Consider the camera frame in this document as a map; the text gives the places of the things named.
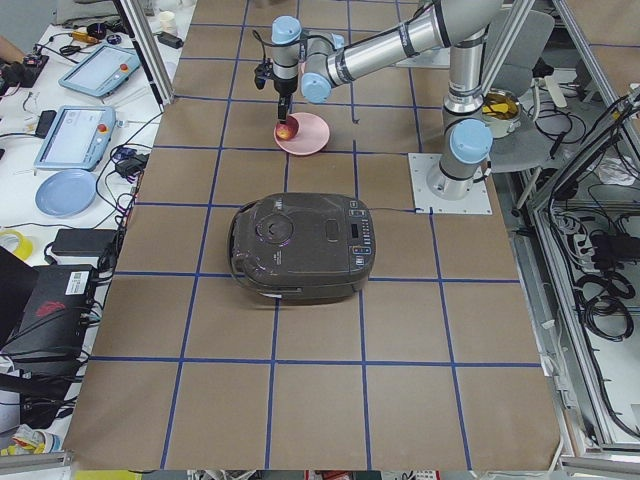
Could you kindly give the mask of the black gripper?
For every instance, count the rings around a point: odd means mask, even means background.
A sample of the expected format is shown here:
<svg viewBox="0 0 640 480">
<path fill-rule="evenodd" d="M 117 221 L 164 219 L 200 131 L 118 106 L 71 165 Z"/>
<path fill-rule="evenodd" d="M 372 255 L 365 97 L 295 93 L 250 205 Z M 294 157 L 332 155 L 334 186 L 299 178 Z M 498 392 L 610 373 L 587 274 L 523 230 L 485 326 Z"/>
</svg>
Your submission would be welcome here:
<svg viewBox="0 0 640 480">
<path fill-rule="evenodd" d="M 285 124 L 291 112 L 291 96 L 297 91 L 299 77 L 299 62 L 281 64 L 276 60 L 263 60 L 254 69 L 254 84 L 258 90 L 263 90 L 268 81 L 273 83 L 279 94 L 278 121 Z"/>
</svg>

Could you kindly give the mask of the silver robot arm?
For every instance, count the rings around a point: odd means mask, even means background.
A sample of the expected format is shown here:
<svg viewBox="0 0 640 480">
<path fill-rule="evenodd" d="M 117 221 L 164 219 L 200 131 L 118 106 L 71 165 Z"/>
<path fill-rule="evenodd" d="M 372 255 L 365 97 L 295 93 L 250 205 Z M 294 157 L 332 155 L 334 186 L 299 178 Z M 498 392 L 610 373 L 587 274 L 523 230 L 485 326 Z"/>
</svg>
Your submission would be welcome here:
<svg viewBox="0 0 640 480">
<path fill-rule="evenodd" d="M 411 18 L 351 44 L 337 34 L 305 29 L 295 17 L 280 16 L 272 23 L 270 41 L 261 44 L 263 58 L 254 70 L 254 83 L 257 88 L 273 83 L 279 95 L 277 118 L 283 122 L 296 91 L 311 103 L 324 103 L 341 85 L 427 50 L 448 49 L 445 147 L 426 183 L 436 196 L 460 200 L 471 190 L 493 143 L 481 118 L 481 80 L 486 34 L 501 7 L 499 1 L 430 1 Z"/>
</svg>

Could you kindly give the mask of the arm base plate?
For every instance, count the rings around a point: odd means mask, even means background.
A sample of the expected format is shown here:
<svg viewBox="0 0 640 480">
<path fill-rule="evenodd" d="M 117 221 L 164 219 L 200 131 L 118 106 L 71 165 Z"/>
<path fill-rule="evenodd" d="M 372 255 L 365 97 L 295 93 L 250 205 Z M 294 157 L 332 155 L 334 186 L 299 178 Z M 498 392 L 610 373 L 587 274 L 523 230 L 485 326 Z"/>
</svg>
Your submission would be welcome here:
<svg viewBox="0 0 640 480">
<path fill-rule="evenodd" d="M 400 68 L 448 69 L 450 67 L 450 49 L 426 50 L 414 57 L 396 62 L 394 66 Z"/>
<path fill-rule="evenodd" d="M 409 153 L 414 210 L 423 214 L 491 215 L 486 178 L 477 166 L 467 180 L 452 180 L 440 170 L 441 154 Z"/>
</svg>

